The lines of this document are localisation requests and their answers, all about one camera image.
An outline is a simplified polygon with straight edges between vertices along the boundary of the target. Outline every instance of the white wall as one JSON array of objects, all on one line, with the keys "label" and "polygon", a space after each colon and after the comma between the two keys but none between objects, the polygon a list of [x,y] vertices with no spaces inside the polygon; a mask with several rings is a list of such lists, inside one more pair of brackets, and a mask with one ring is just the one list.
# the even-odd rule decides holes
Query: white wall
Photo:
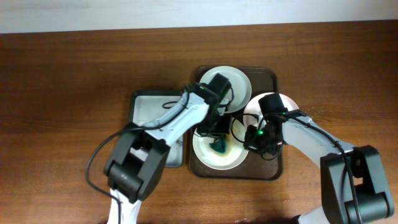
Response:
[{"label": "white wall", "polygon": [[398,0],[0,0],[0,33],[398,19]]}]

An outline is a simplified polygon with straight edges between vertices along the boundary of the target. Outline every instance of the white bowl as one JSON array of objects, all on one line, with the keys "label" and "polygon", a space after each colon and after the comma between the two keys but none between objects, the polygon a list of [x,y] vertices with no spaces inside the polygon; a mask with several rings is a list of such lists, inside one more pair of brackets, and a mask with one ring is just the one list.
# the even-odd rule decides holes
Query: white bowl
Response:
[{"label": "white bowl", "polygon": [[[234,134],[240,140],[244,140],[244,134],[246,129],[243,124],[238,120],[234,122]],[[214,151],[210,147],[210,143],[213,143],[213,138],[198,137],[193,135],[193,151],[197,155],[198,159],[204,163],[204,165],[216,169],[216,170],[227,170],[238,166],[248,155],[247,150],[243,148],[243,143],[237,141],[232,134],[227,135],[227,150],[225,153],[219,153]]]}]

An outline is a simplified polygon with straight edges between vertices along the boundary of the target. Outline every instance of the gray tray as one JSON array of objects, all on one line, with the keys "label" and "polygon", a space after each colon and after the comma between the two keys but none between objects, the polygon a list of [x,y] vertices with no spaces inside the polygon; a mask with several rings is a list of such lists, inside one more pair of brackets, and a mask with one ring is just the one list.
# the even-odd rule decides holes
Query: gray tray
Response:
[{"label": "gray tray", "polygon": [[[143,125],[162,116],[167,111],[162,105],[166,102],[178,101],[180,96],[181,92],[178,90],[135,91],[131,94],[129,122],[132,121],[136,125]],[[180,167],[183,162],[183,155],[184,137],[181,136],[171,145],[165,167]]]}]

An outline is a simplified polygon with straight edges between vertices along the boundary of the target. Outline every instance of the wire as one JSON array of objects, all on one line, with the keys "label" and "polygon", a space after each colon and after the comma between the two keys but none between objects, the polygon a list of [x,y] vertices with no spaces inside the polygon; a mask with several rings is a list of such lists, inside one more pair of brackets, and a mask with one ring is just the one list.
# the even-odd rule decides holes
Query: wire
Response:
[{"label": "wire", "polygon": [[162,107],[163,107],[164,109],[170,109],[170,108],[173,107],[173,106],[166,106],[166,105],[169,105],[169,104],[171,104],[171,103],[176,103],[176,101],[166,102],[166,103],[162,104]]},{"label": "wire", "polygon": [[257,126],[257,130],[260,130],[262,122],[264,121],[264,116],[261,118],[259,125]]},{"label": "wire", "polygon": [[283,150],[284,150],[284,144],[282,143],[280,145],[280,148],[279,148],[277,154],[274,157],[272,157],[270,159],[266,159],[266,158],[264,158],[264,154],[260,154],[260,155],[261,155],[261,158],[264,159],[265,161],[273,161],[274,159],[278,158],[282,154]]},{"label": "wire", "polygon": [[115,132],[114,134],[112,134],[112,135],[110,135],[109,137],[107,137],[107,138],[94,150],[94,152],[92,153],[92,155],[91,155],[90,158],[88,159],[88,163],[87,163],[86,171],[85,171],[85,179],[86,179],[86,182],[87,182],[87,184],[88,184],[90,187],[92,187],[94,190],[96,190],[96,191],[98,191],[99,193],[101,193],[101,194],[103,194],[103,195],[105,195],[105,196],[108,196],[108,197],[110,197],[110,198],[112,198],[112,199],[114,199],[114,200],[116,201],[116,203],[118,204],[118,224],[121,224],[121,201],[120,201],[120,199],[118,199],[117,197],[115,197],[115,196],[111,195],[110,193],[108,193],[107,191],[105,191],[105,190],[103,190],[103,189],[97,187],[94,183],[91,182],[90,176],[89,176],[91,163],[93,163],[93,160],[94,160],[95,156],[97,155],[97,153],[98,153],[107,143],[109,143],[110,140],[114,139],[115,137],[117,137],[117,136],[119,136],[119,135],[121,135],[121,134],[130,132],[130,131],[138,131],[138,130],[156,130],[156,129],[160,129],[160,128],[163,128],[164,126],[168,125],[170,122],[172,122],[176,117],[178,117],[178,116],[185,110],[185,108],[186,108],[187,105],[188,105],[188,102],[189,102],[189,94],[190,94],[189,86],[188,86],[188,85],[185,85],[185,91],[187,92],[187,100],[186,100],[186,102],[184,103],[184,106],[181,108],[181,110],[180,110],[177,114],[175,114],[175,115],[174,115],[172,118],[170,118],[168,121],[166,121],[165,123],[160,124],[160,125],[158,125],[158,126],[156,126],[156,127],[144,127],[144,126],[139,126],[139,127],[135,127],[135,128],[122,129],[122,130],[120,130],[120,131],[117,131],[117,132]]},{"label": "wire", "polygon": [[229,107],[232,101],[235,99],[234,89],[231,87],[232,99],[225,105],[218,105],[219,108]]},{"label": "wire", "polygon": [[196,133],[193,131],[192,128],[190,128],[189,130],[191,131],[191,133],[192,133],[193,135],[196,135],[196,136],[198,136],[199,138],[207,137],[207,136],[209,136],[209,134],[210,134],[210,132],[207,132],[206,134],[196,134]]},{"label": "wire", "polygon": [[236,137],[236,135],[235,135],[235,133],[234,133],[234,130],[233,130],[233,126],[234,126],[234,122],[238,119],[238,118],[240,118],[240,117],[242,117],[242,116],[252,116],[252,117],[254,117],[254,118],[258,118],[258,115],[256,115],[256,114],[251,114],[251,113],[241,113],[241,114],[239,114],[239,115],[237,115],[236,117],[234,117],[234,119],[232,120],[232,123],[231,123],[231,134],[232,134],[232,136],[238,141],[238,142],[240,142],[240,143],[243,143],[243,144],[245,144],[246,142],[245,141],[242,141],[242,140],[240,140],[240,139],[238,139],[238,137]]}]

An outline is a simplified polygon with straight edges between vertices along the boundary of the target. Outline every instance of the brown tray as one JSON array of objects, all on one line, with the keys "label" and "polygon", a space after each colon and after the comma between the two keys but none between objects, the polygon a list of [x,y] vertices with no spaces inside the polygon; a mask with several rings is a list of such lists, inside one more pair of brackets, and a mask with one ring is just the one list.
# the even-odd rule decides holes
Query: brown tray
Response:
[{"label": "brown tray", "polygon": [[[199,82],[200,78],[211,68],[215,66],[200,67],[195,73],[195,81]],[[278,82],[275,73],[267,68],[257,67],[237,67],[248,76],[251,86],[251,98],[261,93],[278,92]],[[233,116],[243,113],[244,108],[233,113]],[[222,178],[222,179],[250,179],[250,180],[277,180],[283,173],[283,153],[272,161],[266,161],[260,155],[249,152],[243,162],[235,168],[229,170],[215,170],[204,165],[197,158],[193,151],[192,134],[189,137],[189,168],[199,177],[206,178]]]}]

